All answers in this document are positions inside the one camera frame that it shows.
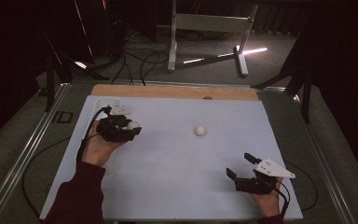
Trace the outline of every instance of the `light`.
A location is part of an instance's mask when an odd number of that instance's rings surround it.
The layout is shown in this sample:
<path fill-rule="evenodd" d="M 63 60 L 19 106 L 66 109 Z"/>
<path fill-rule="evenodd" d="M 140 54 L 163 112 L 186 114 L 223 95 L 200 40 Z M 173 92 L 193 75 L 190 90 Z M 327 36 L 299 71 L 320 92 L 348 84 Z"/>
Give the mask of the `light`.
<path fill-rule="evenodd" d="M 199 61 L 202 61 L 204 60 L 203 58 L 202 59 L 195 59 L 195 60 L 190 60 L 190 61 L 185 61 L 183 63 L 195 63 L 195 62 L 199 62 Z"/>
<path fill-rule="evenodd" d="M 85 64 L 83 64 L 83 63 L 75 62 L 75 64 L 79 65 L 79 66 L 80 66 L 81 68 L 83 68 L 83 69 L 86 69 L 86 68 L 87 68 L 87 66 L 86 66 Z"/>
<path fill-rule="evenodd" d="M 262 49 L 249 49 L 249 50 L 244 50 L 242 53 L 243 54 L 251 54 L 251 53 L 258 53 L 258 52 L 263 52 L 266 51 L 267 48 L 262 48 Z"/>
<path fill-rule="evenodd" d="M 267 48 L 261 48 L 261 49 L 249 49 L 249 50 L 244 50 L 242 52 L 242 54 L 252 54 L 252 53 L 258 53 L 258 52 L 263 52 L 263 51 L 266 51 Z M 217 55 L 218 58 L 220 57 L 227 57 L 227 56 L 230 56 L 230 55 L 233 55 L 233 53 L 228 53 L 228 54 L 221 54 L 221 55 Z M 195 63 L 195 62 L 200 62 L 202 60 L 205 60 L 203 58 L 201 59 L 195 59 L 195 60 L 190 60 L 190 61 L 185 61 L 183 63 Z"/>

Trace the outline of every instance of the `white board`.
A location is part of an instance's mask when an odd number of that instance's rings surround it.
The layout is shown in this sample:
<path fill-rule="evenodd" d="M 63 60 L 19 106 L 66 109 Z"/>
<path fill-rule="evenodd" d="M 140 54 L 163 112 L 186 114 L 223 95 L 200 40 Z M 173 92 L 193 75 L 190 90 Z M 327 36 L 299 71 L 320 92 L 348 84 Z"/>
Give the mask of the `white board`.
<path fill-rule="evenodd" d="M 194 100 L 89 96 L 62 159 L 41 218 L 58 187 L 75 173 L 76 153 L 90 120 L 113 99 L 121 99 L 142 131 L 118 148 L 105 167 L 103 216 L 112 220 L 253 220 L 260 218 L 252 198 L 235 190 L 226 175 L 255 176 L 245 152 L 284 167 L 260 101 Z M 204 136 L 194 129 L 202 125 Z M 289 179 L 291 202 L 285 218 L 302 214 Z"/>

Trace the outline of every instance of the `ping pong ball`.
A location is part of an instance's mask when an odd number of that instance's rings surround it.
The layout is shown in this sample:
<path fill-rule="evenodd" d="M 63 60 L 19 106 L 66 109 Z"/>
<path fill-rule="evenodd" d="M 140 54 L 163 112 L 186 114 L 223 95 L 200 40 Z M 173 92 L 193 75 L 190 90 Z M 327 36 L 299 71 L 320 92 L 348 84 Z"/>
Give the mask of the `ping pong ball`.
<path fill-rule="evenodd" d="M 139 128 L 141 125 L 136 121 L 130 121 L 129 124 L 127 124 L 127 130 L 132 130 L 134 128 Z"/>
<path fill-rule="evenodd" d="M 205 135 L 205 133 L 206 133 L 205 127 L 200 125 L 196 128 L 196 135 L 203 136 L 203 135 Z"/>

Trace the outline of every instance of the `maroon sleeve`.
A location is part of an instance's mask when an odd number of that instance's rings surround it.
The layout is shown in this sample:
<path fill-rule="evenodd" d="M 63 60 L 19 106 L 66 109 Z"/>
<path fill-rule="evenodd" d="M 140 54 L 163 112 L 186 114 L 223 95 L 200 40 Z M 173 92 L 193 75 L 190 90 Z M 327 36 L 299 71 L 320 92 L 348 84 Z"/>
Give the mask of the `maroon sleeve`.
<path fill-rule="evenodd" d="M 277 215 L 275 217 L 264 217 L 262 219 L 257 220 L 258 224 L 283 224 L 283 217 L 281 215 Z"/>
<path fill-rule="evenodd" d="M 44 223 L 103 224 L 101 182 L 104 172 L 102 167 L 79 163 L 72 180 L 60 185 Z"/>

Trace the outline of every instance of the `hand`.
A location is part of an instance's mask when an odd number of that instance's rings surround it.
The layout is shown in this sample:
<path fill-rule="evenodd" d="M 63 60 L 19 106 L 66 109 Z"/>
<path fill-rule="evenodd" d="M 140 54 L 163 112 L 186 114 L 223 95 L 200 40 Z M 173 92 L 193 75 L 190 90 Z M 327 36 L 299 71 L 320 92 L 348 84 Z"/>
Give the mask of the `hand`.
<path fill-rule="evenodd" d="M 276 189 L 279 189 L 281 186 L 281 182 L 283 180 L 282 177 L 277 177 Z M 261 215 L 263 217 L 274 217 L 279 215 L 279 193 L 273 190 L 270 194 L 250 194 L 255 201 L 255 204 L 258 207 Z"/>
<path fill-rule="evenodd" d="M 124 145 L 124 142 L 123 143 L 106 142 L 97 133 L 97 126 L 99 122 L 100 121 L 96 120 L 92 124 L 92 129 L 89 134 L 89 140 L 87 140 L 86 142 L 81 160 L 83 162 L 87 162 L 97 166 L 102 166 L 107 162 L 112 152 L 116 148 Z"/>

